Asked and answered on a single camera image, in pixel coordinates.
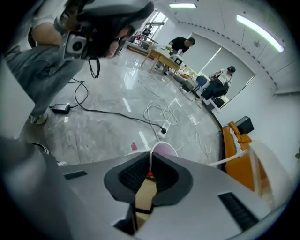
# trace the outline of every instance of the black cable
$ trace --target black cable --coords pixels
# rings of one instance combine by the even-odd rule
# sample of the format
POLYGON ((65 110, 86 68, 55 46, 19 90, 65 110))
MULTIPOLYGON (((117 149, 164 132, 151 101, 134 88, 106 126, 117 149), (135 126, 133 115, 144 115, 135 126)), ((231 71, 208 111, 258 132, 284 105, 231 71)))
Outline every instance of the black cable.
POLYGON ((76 96, 76 92, 77 92, 77 90, 79 89, 79 87, 82 85, 85 89, 86 89, 86 92, 87 92, 87 95, 85 96, 85 98, 84 98, 84 100, 81 102, 81 103, 79 103, 77 100, 77 105, 75 105, 75 106, 71 106, 70 108, 74 108, 74 107, 78 107, 78 106, 80 106, 80 104, 82 104, 87 98, 88 98, 88 96, 89 96, 89 90, 86 88, 86 86, 83 84, 85 81, 78 81, 78 80, 76 80, 76 79, 74 79, 74 78, 72 78, 73 80, 75 80, 75 82, 68 82, 68 83, 80 83, 79 85, 78 85, 78 87, 76 88, 76 90, 75 90, 75 93, 74 93, 74 95, 76 96))
POLYGON ((90 64, 90 61, 89 61, 90 73, 91 73, 91 75, 92 75, 93 78, 98 78, 99 77, 99 73, 100 73, 100 61, 99 61, 98 58, 96 58, 95 60, 96 60, 96 63, 97 63, 97 74, 94 73, 92 65, 90 64))
POLYGON ((124 117, 124 118, 132 119, 132 120, 137 120, 137 121, 142 121, 142 122, 147 123, 147 124, 150 124, 150 125, 158 126, 158 127, 161 128, 163 134, 166 133, 166 130, 165 130, 162 126, 160 126, 159 124, 156 124, 156 123, 149 123, 149 122, 144 121, 144 120, 139 119, 139 118, 128 117, 128 116, 126 116, 126 115, 124 115, 124 114, 122 114, 122 113, 119 113, 119 112, 107 112, 107 111, 95 110, 95 109, 88 109, 88 108, 83 107, 81 104, 82 104, 82 103, 86 100, 86 98, 88 97, 89 91, 88 91, 88 89, 86 88, 86 86, 83 84, 85 81, 79 81, 79 80, 76 80, 76 79, 74 79, 74 78, 72 78, 72 79, 75 80, 75 82, 69 82, 69 83, 80 83, 80 84, 78 85, 78 87, 76 88, 76 90, 75 90, 75 92, 74 92, 74 97, 75 97, 75 100, 76 100, 76 102, 77 102, 78 104, 77 104, 76 106, 72 106, 71 108, 80 106, 82 109, 84 109, 84 110, 86 110, 86 111, 88 111, 88 112, 97 112, 97 113, 115 114, 115 115, 122 116, 122 117, 124 117), (77 92, 78 88, 79 88, 81 85, 86 89, 86 91, 87 91, 87 96, 84 98, 84 100, 83 100, 82 102, 79 103, 79 101, 77 100, 77 97, 76 97, 76 92, 77 92))

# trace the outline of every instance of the blue chair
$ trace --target blue chair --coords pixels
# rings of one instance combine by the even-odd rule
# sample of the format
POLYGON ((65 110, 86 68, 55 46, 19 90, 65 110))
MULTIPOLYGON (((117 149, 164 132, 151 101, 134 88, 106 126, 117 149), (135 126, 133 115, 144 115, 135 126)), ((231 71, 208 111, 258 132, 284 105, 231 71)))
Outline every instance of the blue chair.
POLYGON ((198 86, 193 89, 194 92, 198 91, 202 86, 204 86, 207 83, 207 79, 203 76, 198 76, 196 78, 196 82, 198 86))

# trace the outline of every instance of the tiled floor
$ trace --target tiled floor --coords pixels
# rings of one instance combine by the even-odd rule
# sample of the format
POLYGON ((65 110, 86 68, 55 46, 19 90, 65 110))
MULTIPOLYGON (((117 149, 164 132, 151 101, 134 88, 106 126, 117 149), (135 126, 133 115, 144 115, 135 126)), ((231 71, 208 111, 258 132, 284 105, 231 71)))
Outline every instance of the tiled floor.
MULTIPOLYGON (((149 102, 159 103, 163 108, 166 102, 174 110, 177 124, 172 125, 164 141, 175 149, 186 143, 179 151, 179 157, 200 163, 219 160, 219 128, 205 109, 200 109, 192 95, 184 96, 168 76, 154 71, 148 73, 152 61, 146 61, 141 68, 144 57, 127 49, 122 55, 112 60, 101 60, 101 70, 98 79, 90 75, 89 65, 85 64, 75 79, 84 80, 89 89, 89 96, 82 104, 89 109, 114 111, 135 118, 143 118, 143 113, 149 102), (193 122, 197 123, 198 141, 195 142, 196 131, 193 122)), ((70 103, 75 105, 74 91, 77 83, 67 86, 56 96, 54 103, 70 103)), ((80 87, 77 98, 85 97, 86 90, 80 87)), ((161 120, 164 117, 161 110, 150 108, 150 118, 161 120)), ((113 114, 86 112, 81 107, 71 109, 65 115, 55 115, 49 111, 50 118, 43 126, 26 123, 22 137, 30 142, 46 145, 58 161, 68 164, 88 163, 107 160, 126 155, 133 151, 147 150, 156 142, 156 136, 150 125, 129 120, 113 114)))

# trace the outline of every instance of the power strip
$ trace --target power strip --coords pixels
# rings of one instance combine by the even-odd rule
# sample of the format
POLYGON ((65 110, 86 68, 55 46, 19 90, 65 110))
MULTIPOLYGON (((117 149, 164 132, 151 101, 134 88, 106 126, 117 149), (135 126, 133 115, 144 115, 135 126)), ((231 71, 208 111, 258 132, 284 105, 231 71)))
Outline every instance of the power strip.
POLYGON ((171 123, 169 122, 169 120, 166 120, 164 122, 164 124, 162 125, 162 127, 165 129, 165 133, 163 134, 161 132, 161 129, 158 131, 157 135, 160 137, 160 138, 165 138, 165 135, 167 134, 168 130, 169 130, 169 127, 170 127, 171 123))

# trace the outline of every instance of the ceiling light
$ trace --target ceiling light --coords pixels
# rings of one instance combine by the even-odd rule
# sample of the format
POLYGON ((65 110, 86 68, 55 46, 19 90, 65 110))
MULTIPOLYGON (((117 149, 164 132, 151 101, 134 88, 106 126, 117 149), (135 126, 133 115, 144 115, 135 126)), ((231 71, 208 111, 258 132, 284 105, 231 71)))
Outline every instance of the ceiling light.
POLYGON ((197 8, 194 3, 173 3, 169 4, 171 8, 197 8))
POLYGON ((248 20, 247 18, 244 18, 240 15, 236 15, 236 20, 239 21, 240 23, 248 26, 249 28, 253 29, 258 34, 260 34, 269 43, 271 43, 277 49, 277 51, 279 51, 280 53, 283 52, 284 47, 278 41, 276 41, 276 39, 274 37, 272 37, 266 30, 262 29, 260 26, 258 26, 254 22, 252 22, 252 21, 248 20))

